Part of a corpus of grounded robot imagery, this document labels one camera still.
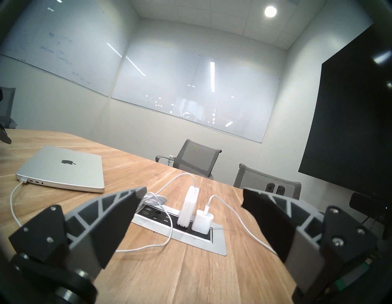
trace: power strip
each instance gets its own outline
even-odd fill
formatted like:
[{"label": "power strip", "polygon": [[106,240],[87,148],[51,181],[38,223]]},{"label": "power strip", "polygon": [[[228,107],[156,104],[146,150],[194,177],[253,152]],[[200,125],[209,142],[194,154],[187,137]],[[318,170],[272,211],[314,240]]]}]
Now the power strip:
[{"label": "power strip", "polygon": [[[191,217],[189,227],[184,228],[177,225],[177,219],[180,215],[179,210],[168,206],[163,206],[163,208],[172,218],[173,239],[202,250],[217,253],[219,255],[227,255],[225,235],[222,225],[212,223],[210,232],[207,235],[203,235],[191,229],[194,215]],[[132,219],[132,223],[168,237],[170,233],[170,221],[168,221],[166,217],[167,215],[159,208],[142,205],[136,211]]]}]

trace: apple logo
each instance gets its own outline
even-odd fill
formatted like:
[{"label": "apple logo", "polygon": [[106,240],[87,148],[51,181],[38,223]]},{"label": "apple logo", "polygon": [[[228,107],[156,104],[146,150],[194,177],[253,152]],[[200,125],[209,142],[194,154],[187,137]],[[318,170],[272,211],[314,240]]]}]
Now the apple logo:
[{"label": "apple logo", "polygon": [[73,161],[71,160],[62,160],[61,161],[63,164],[70,164],[70,165],[76,165]]}]

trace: power adapter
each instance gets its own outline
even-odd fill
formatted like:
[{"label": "power adapter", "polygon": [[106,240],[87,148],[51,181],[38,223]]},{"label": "power adapter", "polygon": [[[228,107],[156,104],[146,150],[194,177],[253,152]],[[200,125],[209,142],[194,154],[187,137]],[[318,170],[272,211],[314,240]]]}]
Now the power adapter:
[{"label": "power adapter", "polygon": [[214,220],[214,215],[211,213],[208,213],[208,209],[210,207],[206,206],[204,208],[204,211],[202,210],[197,210],[196,211],[196,216],[193,220],[193,224],[191,229],[193,231],[202,233],[202,234],[208,234],[210,231],[210,227],[212,224],[212,221]]},{"label": "power adapter", "polygon": [[188,193],[185,197],[184,204],[182,205],[182,210],[180,216],[177,220],[177,225],[188,228],[189,223],[191,222],[191,216],[193,215],[193,211],[195,210],[197,197],[199,196],[199,188],[190,186]]}]

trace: wood grain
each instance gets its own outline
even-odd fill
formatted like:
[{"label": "wood grain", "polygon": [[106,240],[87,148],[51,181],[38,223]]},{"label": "wood grain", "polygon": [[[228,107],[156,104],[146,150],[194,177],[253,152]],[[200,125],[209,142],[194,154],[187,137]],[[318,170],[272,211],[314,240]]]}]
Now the wood grain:
[{"label": "wood grain", "polygon": [[[156,192],[183,172],[70,134],[32,130],[8,130],[8,134],[12,144],[0,143],[0,240],[8,257],[15,253],[8,236],[18,228],[9,208],[9,195],[18,184],[15,172],[45,145],[101,155],[105,193],[137,186]],[[198,209],[215,194],[265,242],[255,219],[241,208],[242,190],[199,176],[196,181],[200,188]],[[180,209],[191,184],[190,177],[183,177],[162,191],[167,205]],[[52,204],[61,205],[67,213],[97,196],[25,184],[15,192],[14,211],[24,223]],[[94,282],[99,290],[97,303],[292,303],[295,283],[279,258],[251,239],[235,214],[219,201],[212,201],[210,212],[224,228],[226,257],[176,240],[164,248],[117,253]],[[119,249],[165,240],[131,224]]]}]

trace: white cable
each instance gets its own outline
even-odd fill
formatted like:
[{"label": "white cable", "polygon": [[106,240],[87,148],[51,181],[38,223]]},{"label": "white cable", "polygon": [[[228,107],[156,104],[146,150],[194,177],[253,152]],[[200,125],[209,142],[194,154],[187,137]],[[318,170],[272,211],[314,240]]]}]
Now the white cable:
[{"label": "white cable", "polygon": [[12,196],[14,195],[14,192],[20,187],[20,185],[22,185],[23,183],[26,183],[27,180],[24,180],[23,178],[20,179],[20,183],[19,185],[17,185],[11,192],[11,195],[9,196],[9,206],[11,207],[11,213],[12,216],[14,217],[14,219],[16,220],[16,222],[18,223],[19,227],[22,227],[22,224],[20,223],[20,221],[18,220],[18,218],[16,217],[15,213],[14,213],[14,208],[12,207]]},{"label": "white cable", "polygon": [[190,174],[190,173],[181,173],[179,175],[177,175],[176,177],[174,177],[170,182],[168,182],[166,185],[164,185],[162,187],[162,189],[160,189],[157,193],[153,193],[153,192],[148,192],[142,199],[142,201],[139,204],[139,207],[143,204],[147,205],[147,206],[159,206],[167,215],[167,217],[170,220],[170,233],[169,233],[169,237],[167,238],[166,242],[164,242],[163,244],[154,244],[154,245],[147,245],[144,247],[140,247],[140,248],[136,248],[136,249],[124,249],[124,250],[116,250],[116,252],[135,252],[135,251],[139,251],[139,250],[143,250],[143,249],[147,249],[147,248],[152,248],[152,247],[164,247],[166,246],[167,243],[169,243],[172,233],[173,233],[173,221],[171,219],[171,216],[167,213],[167,211],[163,208],[163,205],[167,203],[167,198],[164,197],[163,195],[158,195],[159,192],[161,192],[163,189],[165,189],[168,185],[170,185],[173,181],[175,181],[177,178],[179,178],[182,175],[190,175],[193,178],[193,184],[194,187],[196,188],[196,180],[195,177]]},{"label": "white cable", "polygon": [[211,200],[212,200],[214,197],[217,198],[218,200],[220,200],[226,207],[230,208],[230,209],[236,214],[236,216],[238,217],[238,220],[240,221],[240,223],[242,224],[242,226],[245,228],[245,230],[247,231],[247,233],[249,233],[249,235],[250,235],[253,239],[255,239],[255,241],[256,241],[257,243],[259,243],[260,245],[262,245],[263,247],[267,248],[269,251],[271,251],[272,253],[274,253],[274,254],[277,255],[277,253],[276,253],[270,246],[268,246],[267,244],[264,244],[264,243],[263,243],[262,241],[260,241],[257,237],[255,237],[255,236],[248,230],[248,228],[246,228],[245,224],[242,222],[242,220],[241,220],[240,216],[238,215],[238,213],[237,213],[233,208],[231,208],[228,204],[226,204],[220,197],[218,197],[218,196],[216,196],[216,195],[211,196],[210,199],[208,200],[207,205],[205,205],[204,212],[205,212],[206,209],[207,209],[207,211],[208,211],[208,209],[210,208]]}]

